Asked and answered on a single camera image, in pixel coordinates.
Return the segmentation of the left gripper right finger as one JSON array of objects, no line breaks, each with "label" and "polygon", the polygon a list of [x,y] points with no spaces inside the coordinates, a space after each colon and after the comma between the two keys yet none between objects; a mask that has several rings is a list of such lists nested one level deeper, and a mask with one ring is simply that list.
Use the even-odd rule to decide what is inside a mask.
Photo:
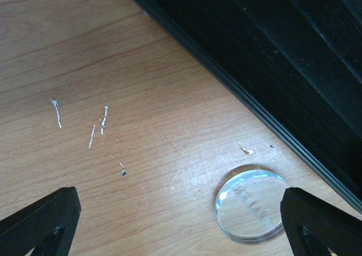
[{"label": "left gripper right finger", "polygon": [[285,190],[280,210],[294,255],[361,255],[361,220],[298,187]]}]

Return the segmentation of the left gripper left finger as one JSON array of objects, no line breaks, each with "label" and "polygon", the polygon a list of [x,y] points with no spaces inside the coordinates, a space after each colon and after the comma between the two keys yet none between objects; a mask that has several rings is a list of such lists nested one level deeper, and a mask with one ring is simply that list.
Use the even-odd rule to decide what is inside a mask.
[{"label": "left gripper left finger", "polygon": [[1,255],[68,255],[81,213],[75,187],[62,187],[1,220]]}]

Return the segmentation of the clear plastic disc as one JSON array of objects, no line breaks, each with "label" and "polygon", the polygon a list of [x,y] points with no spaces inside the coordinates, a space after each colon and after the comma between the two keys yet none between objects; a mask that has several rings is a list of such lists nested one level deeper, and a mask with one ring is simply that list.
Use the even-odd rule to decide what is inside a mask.
[{"label": "clear plastic disc", "polygon": [[245,164],[227,172],[214,192],[220,230],[240,244],[262,244],[284,234],[280,203],[287,182],[261,164]]}]

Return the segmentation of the black poker set case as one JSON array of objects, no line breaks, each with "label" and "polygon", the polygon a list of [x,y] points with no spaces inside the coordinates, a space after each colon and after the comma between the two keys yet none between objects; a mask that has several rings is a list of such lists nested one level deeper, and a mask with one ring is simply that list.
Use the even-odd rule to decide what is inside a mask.
[{"label": "black poker set case", "polygon": [[361,210],[361,0],[134,0]]}]

